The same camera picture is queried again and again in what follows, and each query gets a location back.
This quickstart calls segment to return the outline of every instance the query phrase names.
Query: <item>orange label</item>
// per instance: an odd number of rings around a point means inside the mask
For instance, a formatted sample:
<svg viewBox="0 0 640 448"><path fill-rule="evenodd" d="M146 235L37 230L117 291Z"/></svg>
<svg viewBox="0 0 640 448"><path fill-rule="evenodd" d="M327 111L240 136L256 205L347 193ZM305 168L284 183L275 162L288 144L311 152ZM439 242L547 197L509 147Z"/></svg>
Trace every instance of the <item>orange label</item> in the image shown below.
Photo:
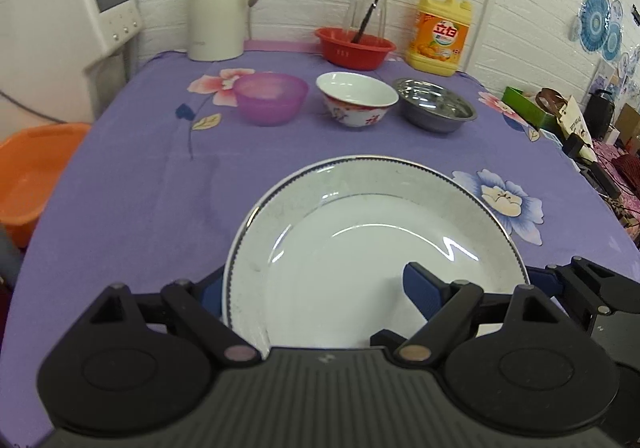
<svg viewBox="0 0 640 448"><path fill-rule="evenodd" d="M419 12L415 20L415 39L410 50L448 63L459 63L468 26L433 14Z"/></svg>

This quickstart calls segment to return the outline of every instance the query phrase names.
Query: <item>metal bowl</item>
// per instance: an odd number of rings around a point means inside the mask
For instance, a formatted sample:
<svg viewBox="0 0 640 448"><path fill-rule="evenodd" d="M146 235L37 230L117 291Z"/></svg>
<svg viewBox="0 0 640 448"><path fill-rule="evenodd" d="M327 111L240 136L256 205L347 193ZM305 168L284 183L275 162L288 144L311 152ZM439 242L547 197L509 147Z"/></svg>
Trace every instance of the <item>metal bowl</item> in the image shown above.
<svg viewBox="0 0 640 448"><path fill-rule="evenodd" d="M431 132L448 134L478 116L459 95L429 82L402 78L394 82L394 89L400 95L402 115Z"/></svg>

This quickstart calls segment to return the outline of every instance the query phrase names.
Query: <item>purple bowl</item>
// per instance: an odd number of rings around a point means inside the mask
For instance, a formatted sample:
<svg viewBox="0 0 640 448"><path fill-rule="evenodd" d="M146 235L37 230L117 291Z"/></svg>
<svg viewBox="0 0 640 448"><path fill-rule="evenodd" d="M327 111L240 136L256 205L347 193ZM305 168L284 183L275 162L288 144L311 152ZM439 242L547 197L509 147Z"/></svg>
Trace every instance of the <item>purple bowl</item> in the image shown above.
<svg viewBox="0 0 640 448"><path fill-rule="evenodd" d="M238 78L233 86L238 110L251 123L271 126L292 120L309 86L304 80L280 73L256 73Z"/></svg>

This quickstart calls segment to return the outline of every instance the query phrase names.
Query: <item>glass pitcher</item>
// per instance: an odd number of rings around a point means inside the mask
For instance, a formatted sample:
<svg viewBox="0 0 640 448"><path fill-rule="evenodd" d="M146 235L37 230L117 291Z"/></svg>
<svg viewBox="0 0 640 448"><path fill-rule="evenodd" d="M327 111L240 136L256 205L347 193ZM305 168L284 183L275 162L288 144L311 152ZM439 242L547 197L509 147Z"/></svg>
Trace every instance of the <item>glass pitcher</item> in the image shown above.
<svg viewBox="0 0 640 448"><path fill-rule="evenodd" d="M345 40L353 40L367 18L367 15L369 16L369 20L366 22L359 43L367 44L366 40L370 41L370 37L385 37L386 0L378 0L377 2L376 0L351 0L349 10L342 24L342 34Z"/></svg>

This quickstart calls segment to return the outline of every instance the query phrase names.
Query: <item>yellow dish soap bottle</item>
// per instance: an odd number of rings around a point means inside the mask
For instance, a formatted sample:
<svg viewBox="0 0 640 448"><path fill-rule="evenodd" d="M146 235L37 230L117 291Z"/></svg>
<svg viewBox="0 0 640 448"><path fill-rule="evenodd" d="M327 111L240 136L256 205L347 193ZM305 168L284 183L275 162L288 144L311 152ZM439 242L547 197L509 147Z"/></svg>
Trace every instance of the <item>yellow dish soap bottle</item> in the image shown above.
<svg viewBox="0 0 640 448"><path fill-rule="evenodd" d="M406 62L419 71L451 76L460 64L471 14L469 0L420 0Z"/></svg>

